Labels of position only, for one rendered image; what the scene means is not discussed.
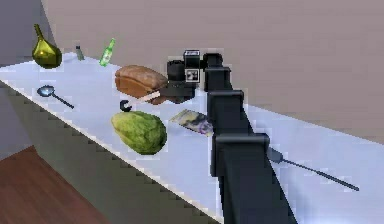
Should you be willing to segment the brown bread loaf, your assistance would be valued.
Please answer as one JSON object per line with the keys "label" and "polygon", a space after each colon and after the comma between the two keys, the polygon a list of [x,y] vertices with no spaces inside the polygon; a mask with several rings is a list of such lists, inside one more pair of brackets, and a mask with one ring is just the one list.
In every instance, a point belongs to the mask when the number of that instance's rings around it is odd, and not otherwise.
{"label": "brown bread loaf", "polygon": [[117,90],[135,98],[156,92],[167,84],[165,76],[144,66],[128,65],[115,73]]}

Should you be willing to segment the olive green glass vase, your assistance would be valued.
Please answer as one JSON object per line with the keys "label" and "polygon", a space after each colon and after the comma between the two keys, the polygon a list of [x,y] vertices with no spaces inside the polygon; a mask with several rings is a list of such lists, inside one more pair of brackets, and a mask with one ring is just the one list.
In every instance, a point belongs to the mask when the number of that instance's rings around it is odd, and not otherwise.
{"label": "olive green glass vase", "polygon": [[37,43],[32,50],[33,60],[44,69],[54,69],[62,63],[62,52],[43,36],[38,24],[34,25],[37,35]]}

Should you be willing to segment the green lettuce head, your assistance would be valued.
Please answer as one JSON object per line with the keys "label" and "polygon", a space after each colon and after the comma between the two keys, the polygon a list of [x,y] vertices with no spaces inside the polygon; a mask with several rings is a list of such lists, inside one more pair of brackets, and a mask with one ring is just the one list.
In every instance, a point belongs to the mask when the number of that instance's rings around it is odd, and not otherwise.
{"label": "green lettuce head", "polygon": [[140,155],[155,155],[166,144],[166,127],[155,115],[120,112],[112,116],[111,123],[122,142]]}

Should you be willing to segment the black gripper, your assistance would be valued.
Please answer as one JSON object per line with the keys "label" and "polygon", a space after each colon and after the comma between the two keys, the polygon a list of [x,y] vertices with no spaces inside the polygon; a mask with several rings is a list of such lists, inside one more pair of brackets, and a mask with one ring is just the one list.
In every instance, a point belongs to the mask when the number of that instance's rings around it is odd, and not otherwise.
{"label": "black gripper", "polygon": [[184,62],[182,60],[167,62],[167,76],[168,83],[160,89],[160,92],[156,91],[133,101],[121,100],[120,110],[130,112],[134,105],[152,100],[160,95],[175,104],[181,104],[195,97],[195,85],[186,82]]}

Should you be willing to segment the blue grey spoon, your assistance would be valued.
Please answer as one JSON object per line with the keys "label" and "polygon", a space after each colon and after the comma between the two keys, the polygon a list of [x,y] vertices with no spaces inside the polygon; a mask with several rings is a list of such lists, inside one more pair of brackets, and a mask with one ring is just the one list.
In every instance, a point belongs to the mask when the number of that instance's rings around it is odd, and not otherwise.
{"label": "blue grey spoon", "polygon": [[61,97],[57,96],[55,94],[55,88],[52,85],[44,85],[37,89],[37,94],[41,97],[53,97],[60,102],[62,102],[64,105],[68,106],[69,108],[73,109],[74,106],[70,103],[68,103],[66,100],[62,99]]}

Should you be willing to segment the pale printed candy bag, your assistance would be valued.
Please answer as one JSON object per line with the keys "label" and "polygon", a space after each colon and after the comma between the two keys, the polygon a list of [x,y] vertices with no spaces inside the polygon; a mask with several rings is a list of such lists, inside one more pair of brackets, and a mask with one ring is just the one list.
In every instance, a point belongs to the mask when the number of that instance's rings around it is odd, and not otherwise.
{"label": "pale printed candy bag", "polygon": [[170,121],[205,136],[213,134],[213,126],[208,121],[208,117],[200,112],[184,109],[172,117]]}

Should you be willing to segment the white long counter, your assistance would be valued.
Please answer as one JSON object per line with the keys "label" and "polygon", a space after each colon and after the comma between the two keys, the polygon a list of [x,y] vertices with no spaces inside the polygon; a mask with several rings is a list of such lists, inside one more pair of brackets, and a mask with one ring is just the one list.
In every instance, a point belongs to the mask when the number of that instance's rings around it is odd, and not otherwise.
{"label": "white long counter", "polygon": [[[209,174],[210,138],[170,121],[184,109],[205,112],[205,93],[198,91],[183,104],[140,105],[140,110],[159,116],[168,131],[164,150],[141,156],[121,142],[110,122],[124,97],[115,87],[117,69],[115,65],[102,67],[93,58],[79,61],[75,54],[67,53],[56,69],[43,69],[33,61],[2,67],[0,81],[30,102],[34,113],[57,116],[83,137],[220,219],[218,184]],[[52,85],[55,94],[74,108],[38,95],[37,89],[44,85]],[[287,160],[360,188],[354,191],[287,163],[275,165],[299,224],[384,224],[384,145],[257,107],[245,110],[254,130],[267,133],[272,147]]]}

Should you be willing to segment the dark grey spatula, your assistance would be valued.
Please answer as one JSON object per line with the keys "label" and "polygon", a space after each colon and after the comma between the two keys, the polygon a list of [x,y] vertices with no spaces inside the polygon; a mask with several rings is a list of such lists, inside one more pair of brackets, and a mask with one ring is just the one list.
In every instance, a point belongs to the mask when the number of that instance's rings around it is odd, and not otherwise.
{"label": "dark grey spatula", "polygon": [[273,149],[273,148],[271,148],[271,147],[269,147],[269,148],[267,149],[267,151],[266,151],[266,155],[267,155],[267,158],[268,158],[270,161],[274,162],[274,163],[277,163],[277,164],[280,164],[280,163],[287,163],[287,164],[290,164],[290,165],[293,165],[293,166],[296,166],[296,167],[300,167],[300,168],[302,168],[302,169],[305,169],[305,170],[311,171],[311,172],[313,172],[313,173],[316,173],[317,175],[320,175],[320,176],[322,176],[322,177],[324,177],[324,178],[326,178],[326,179],[328,179],[328,180],[331,180],[331,181],[333,181],[333,182],[336,182],[336,183],[338,183],[338,184],[340,184],[340,185],[342,185],[342,186],[345,186],[345,187],[347,187],[347,188],[349,188],[349,189],[352,189],[352,190],[354,190],[354,191],[359,191],[359,190],[360,190],[359,187],[357,187],[357,186],[355,186],[355,185],[353,185],[353,184],[350,184],[350,183],[348,183],[348,182],[346,182],[346,181],[344,181],[344,180],[341,180],[341,179],[338,179],[338,178],[336,178],[336,177],[333,177],[333,176],[331,176],[331,175],[329,175],[329,174],[326,174],[326,173],[324,173],[324,172],[322,172],[322,171],[318,171],[318,170],[309,168],[309,167],[307,167],[307,166],[304,166],[304,165],[295,163],[295,162],[293,162],[293,161],[287,160],[287,159],[284,158],[284,156],[283,156],[283,154],[282,154],[281,152],[279,152],[279,151],[277,151],[277,150],[275,150],[275,149]]}

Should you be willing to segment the green glass bottle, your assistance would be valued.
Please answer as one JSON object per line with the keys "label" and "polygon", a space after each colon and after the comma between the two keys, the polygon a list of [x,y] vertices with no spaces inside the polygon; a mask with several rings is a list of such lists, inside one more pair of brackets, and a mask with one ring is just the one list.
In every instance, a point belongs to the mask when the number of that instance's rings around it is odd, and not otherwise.
{"label": "green glass bottle", "polygon": [[113,54],[113,48],[114,48],[114,45],[115,45],[115,42],[116,40],[114,38],[112,38],[109,42],[109,45],[105,48],[101,58],[100,58],[100,61],[99,61],[99,64],[103,67],[107,66],[111,60],[111,57],[112,57],[112,54]]}

